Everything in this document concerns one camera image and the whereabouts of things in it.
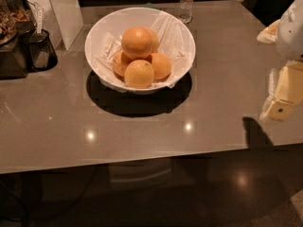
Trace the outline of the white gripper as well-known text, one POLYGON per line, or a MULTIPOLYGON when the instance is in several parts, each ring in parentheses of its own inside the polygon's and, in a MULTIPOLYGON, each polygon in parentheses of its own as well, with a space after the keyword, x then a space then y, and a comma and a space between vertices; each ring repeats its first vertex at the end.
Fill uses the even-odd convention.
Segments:
POLYGON ((303 0, 294 0, 280 20, 258 34, 257 40, 276 43, 277 51, 289 60, 280 70, 271 70, 268 96, 259 117, 266 123, 284 121, 303 101, 303 0))

